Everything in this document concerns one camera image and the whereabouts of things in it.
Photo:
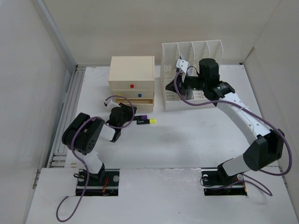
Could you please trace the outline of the purple cap black highlighter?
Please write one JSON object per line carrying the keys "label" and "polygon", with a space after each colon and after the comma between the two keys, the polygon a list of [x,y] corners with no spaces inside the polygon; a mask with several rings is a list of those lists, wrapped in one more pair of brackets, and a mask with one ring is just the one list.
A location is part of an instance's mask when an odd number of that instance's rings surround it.
{"label": "purple cap black highlighter", "polygon": [[139,116],[134,116],[133,120],[145,120],[148,119],[147,115],[139,115]]}

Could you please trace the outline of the yellow cap black highlighter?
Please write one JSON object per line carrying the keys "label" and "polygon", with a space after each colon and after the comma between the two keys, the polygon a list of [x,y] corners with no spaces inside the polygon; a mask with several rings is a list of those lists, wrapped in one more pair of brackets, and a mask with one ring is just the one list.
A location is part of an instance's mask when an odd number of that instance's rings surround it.
{"label": "yellow cap black highlighter", "polygon": [[136,122],[137,125],[155,124],[155,123],[156,123],[155,119],[144,119],[144,120],[138,120]]}

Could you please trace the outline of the cream drawer cabinet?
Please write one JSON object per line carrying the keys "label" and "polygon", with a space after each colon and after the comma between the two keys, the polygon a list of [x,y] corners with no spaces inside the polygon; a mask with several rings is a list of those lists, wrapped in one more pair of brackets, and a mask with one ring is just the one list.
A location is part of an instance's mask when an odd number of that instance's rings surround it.
{"label": "cream drawer cabinet", "polygon": [[154,56],[113,56],[110,64],[108,83],[116,103],[137,108],[138,113],[154,110],[155,57]]}

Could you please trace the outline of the Canon guide booklet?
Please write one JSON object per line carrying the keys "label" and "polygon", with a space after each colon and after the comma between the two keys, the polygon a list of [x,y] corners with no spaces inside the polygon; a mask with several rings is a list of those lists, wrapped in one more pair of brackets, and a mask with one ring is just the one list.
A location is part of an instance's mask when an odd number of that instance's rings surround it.
{"label": "Canon guide booklet", "polygon": [[182,70],[181,80],[179,81],[180,93],[186,100],[193,99],[193,90],[189,90],[184,87],[184,80],[188,76],[187,68],[189,67],[189,62],[185,60],[185,57],[180,54],[179,59],[176,62],[176,67]]}

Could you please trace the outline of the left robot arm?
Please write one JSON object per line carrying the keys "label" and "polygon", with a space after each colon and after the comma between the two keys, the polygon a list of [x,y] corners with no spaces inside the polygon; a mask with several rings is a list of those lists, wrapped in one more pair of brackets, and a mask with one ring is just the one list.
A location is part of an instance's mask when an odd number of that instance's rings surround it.
{"label": "left robot arm", "polygon": [[105,166],[93,151],[97,140],[101,138],[116,142],[125,123],[133,121],[136,111],[135,106],[120,103],[111,109],[108,121],[100,117],[92,118],[81,112],[65,130],[62,143],[74,151],[76,158],[87,166],[80,174],[88,175],[92,184],[100,185],[105,178]]}

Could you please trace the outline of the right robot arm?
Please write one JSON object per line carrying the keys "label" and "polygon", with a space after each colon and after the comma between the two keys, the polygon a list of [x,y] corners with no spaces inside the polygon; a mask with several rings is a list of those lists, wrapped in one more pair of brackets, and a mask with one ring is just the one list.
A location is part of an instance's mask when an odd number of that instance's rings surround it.
{"label": "right robot arm", "polygon": [[212,174],[204,174],[203,179],[211,185],[227,185],[237,175],[250,170],[260,171],[281,158],[284,133],[270,128],[246,109],[234,88],[220,80],[219,65],[214,59],[201,59],[196,76],[188,75],[194,67],[186,60],[178,59],[176,67],[177,74],[166,85],[166,90],[177,93],[182,100],[187,91],[203,91],[208,101],[234,122],[249,143],[249,148],[243,154],[221,163]]}

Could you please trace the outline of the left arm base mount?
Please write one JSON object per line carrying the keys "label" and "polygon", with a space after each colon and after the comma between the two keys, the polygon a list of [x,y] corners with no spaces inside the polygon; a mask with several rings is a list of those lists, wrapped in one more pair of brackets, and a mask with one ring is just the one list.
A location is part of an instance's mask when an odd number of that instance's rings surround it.
{"label": "left arm base mount", "polygon": [[[87,172],[84,169],[80,169],[73,176],[77,178],[75,194],[76,196],[81,196],[86,183]],[[103,177],[100,179],[90,176],[84,196],[118,196],[119,181],[119,169],[106,169]]]}

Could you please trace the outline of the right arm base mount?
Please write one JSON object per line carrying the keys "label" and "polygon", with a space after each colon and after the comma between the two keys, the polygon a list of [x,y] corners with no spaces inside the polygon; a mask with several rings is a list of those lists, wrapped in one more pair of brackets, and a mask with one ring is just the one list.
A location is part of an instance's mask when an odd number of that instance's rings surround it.
{"label": "right arm base mount", "polygon": [[200,184],[205,196],[247,196],[243,174],[221,179],[217,168],[202,168]]}

